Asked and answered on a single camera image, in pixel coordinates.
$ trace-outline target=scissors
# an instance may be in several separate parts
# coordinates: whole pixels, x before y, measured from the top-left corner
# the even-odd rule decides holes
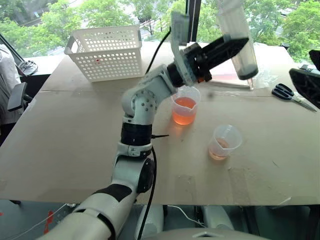
[[[272,90],[272,94],[283,100],[295,101],[297,104],[300,104],[306,109],[309,109],[313,112],[317,112],[315,108],[313,108],[311,105],[295,96],[294,92],[288,86],[282,83],[279,83],[274,87],[274,89]]]

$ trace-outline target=white plastic basket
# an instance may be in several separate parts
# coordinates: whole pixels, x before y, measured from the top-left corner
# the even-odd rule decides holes
[[[72,32],[64,53],[90,82],[143,76],[138,25]]]

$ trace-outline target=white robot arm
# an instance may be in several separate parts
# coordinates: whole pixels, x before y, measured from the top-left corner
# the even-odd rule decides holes
[[[148,156],[160,103],[178,87],[209,81],[209,70],[234,57],[247,42],[221,37],[204,48],[194,43],[179,52],[179,60],[160,65],[128,90],[122,98],[125,114],[110,185],[89,196],[40,240],[117,239],[137,196],[152,186],[155,164]]]

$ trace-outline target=measuring cup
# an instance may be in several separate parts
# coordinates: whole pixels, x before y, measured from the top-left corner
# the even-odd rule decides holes
[[[201,100],[199,90],[193,86],[182,86],[171,99],[173,120],[180,125],[191,124],[196,118],[198,103]]]
[[[232,125],[220,125],[209,142],[209,155],[214,160],[224,160],[242,144],[240,132]]]

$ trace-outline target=white cable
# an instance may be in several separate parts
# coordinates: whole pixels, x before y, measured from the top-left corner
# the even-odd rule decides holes
[[[179,209],[179,210],[183,213],[183,215],[186,217],[186,219],[188,219],[188,220],[190,220],[191,222],[194,222],[194,223],[196,223],[196,224],[199,224],[199,225],[200,225],[201,227],[203,227],[203,228],[206,228],[206,226],[205,226],[203,223],[198,222],[198,221],[193,220],[193,219],[191,219],[190,217],[188,217],[187,214],[181,209],[181,207],[174,206],[174,205],[168,205],[168,207]]]
[[[53,215],[55,215],[57,212],[59,212],[64,206],[66,206],[67,204],[63,204],[61,207],[59,207],[54,213],[52,213],[50,216],[46,217],[45,219],[43,219],[42,221],[38,222],[37,224],[33,225],[31,228],[29,228],[26,231],[23,231],[22,233],[20,233],[18,236],[16,236],[15,238],[12,238],[11,240],[15,240],[20,238],[21,236],[25,235],[26,233],[30,232],[32,229],[34,229],[35,227],[39,226],[40,224],[42,224],[44,221],[46,221],[48,218],[52,217]]]

